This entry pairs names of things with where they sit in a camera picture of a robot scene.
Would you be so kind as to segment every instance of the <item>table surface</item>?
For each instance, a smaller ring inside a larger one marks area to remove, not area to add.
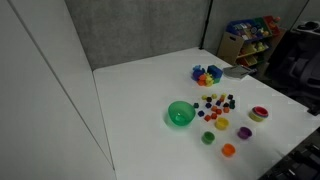
[[[229,66],[192,48],[94,71],[118,180],[257,179],[319,127],[319,117],[305,106],[250,76],[223,76],[219,84],[199,87],[191,79],[198,64]],[[199,102],[205,109],[201,96],[213,93],[235,97],[236,109],[221,115],[230,121],[227,130],[198,116],[188,127],[172,126],[172,102]],[[268,119],[257,123],[248,117],[256,105],[268,109]],[[242,126],[253,131],[249,140],[237,137]],[[215,134],[213,144],[202,143],[205,131]],[[236,147],[231,158],[221,153],[225,143]]]

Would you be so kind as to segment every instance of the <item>white wall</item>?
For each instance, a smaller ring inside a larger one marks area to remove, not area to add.
[[[112,164],[89,63],[64,0],[9,0]]]
[[[115,180],[5,0],[0,1],[0,179]]]

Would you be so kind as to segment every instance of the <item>green plastic bowl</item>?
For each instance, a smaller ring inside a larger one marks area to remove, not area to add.
[[[184,101],[176,101],[170,104],[168,113],[171,121],[177,126],[188,125],[196,115],[194,107]]]

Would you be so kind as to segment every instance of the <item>plastic toy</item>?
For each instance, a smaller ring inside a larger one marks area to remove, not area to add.
[[[224,112],[224,113],[229,113],[229,111],[230,111],[230,108],[229,108],[229,107],[224,107],[224,108],[223,108],[223,112]]]
[[[249,128],[247,127],[241,127],[238,131],[238,136],[241,139],[248,139],[249,137],[252,136],[252,132]]]
[[[220,79],[222,77],[222,70],[217,68],[215,65],[208,66],[207,72],[212,74],[215,79]]]
[[[231,157],[236,153],[236,148],[232,144],[225,144],[222,148],[222,154],[226,157]]]
[[[212,102],[212,98],[211,97],[207,97],[207,102]]]
[[[223,107],[229,107],[229,103],[224,103]]]
[[[219,83],[222,76],[222,70],[214,65],[208,67],[207,72],[200,65],[193,67],[192,78],[197,81],[199,86],[210,87]]]
[[[203,134],[201,139],[204,144],[210,145],[214,141],[214,138],[214,134],[207,131]]]
[[[229,100],[232,100],[232,99],[233,99],[233,95],[232,95],[232,94],[229,94],[228,99],[229,99]]]
[[[218,109],[218,107],[217,107],[217,106],[212,106],[211,111],[216,112],[216,111],[217,111],[217,109]]]
[[[219,130],[225,130],[229,126],[229,121],[226,118],[219,117],[214,125]]]
[[[212,99],[216,99],[217,95],[216,94],[212,94],[211,97],[212,97]]]
[[[264,119],[266,119],[269,116],[268,111],[260,106],[256,106],[252,108],[251,112],[249,113],[249,117],[256,121],[256,122],[261,122]]]
[[[198,112],[198,116],[199,116],[199,117],[204,116],[204,112],[203,112],[203,111],[199,111],[199,112]]]
[[[210,120],[211,120],[211,116],[206,115],[206,116],[204,117],[204,120],[206,120],[207,122],[210,121]]]
[[[186,126],[193,120],[196,111],[191,104],[184,101],[176,101],[169,106],[168,114],[174,124]]]
[[[216,105],[217,105],[217,106],[220,106],[220,105],[221,105],[221,101],[217,101],[217,102],[216,102]]]
[[[218,115],[217,115],[216,113],[212,113],[212,114],[211,114],[211,118],[212,118],[212,119],[217,119],[217,117],[218,117]]]
[[[199,108],[199,103],[194,103],[194,104],[193,104],[193,107],[194,107],[194,108]]]
[[[211,108],[211,106],[212,106],[211,103],[206,104],[206,108],[208,108],[208,109]]]
[[[206,95],[203,95],[203,96],[201,97],[201,99],[202,99],[202,100],[207,100],[207,96],[206,96]]]
[[[222,114],[222,110],[221,109],[217,109],[216,113],[220,115],[220,114]]]

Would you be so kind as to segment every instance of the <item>wooden shelf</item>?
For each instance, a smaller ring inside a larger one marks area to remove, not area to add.
[[[248,53],[248,54],[243,54],[243,55],[241,55],[241,56],[237,56],[237,59],[239,59],[239,58],[244,58],[244,57],[247,57],[247,56],[251,56],[251,55],[254,55],[254,54],[258,54],[258,53],[261,53],[261,52],[264,52],[264,51],[266,51],[266,50],[268,50],[269,48],[266,48],[266,49],[264,49],[264,50],[262,50],[262,51],[256,51],[256,52],[252,52],[252,53]]]

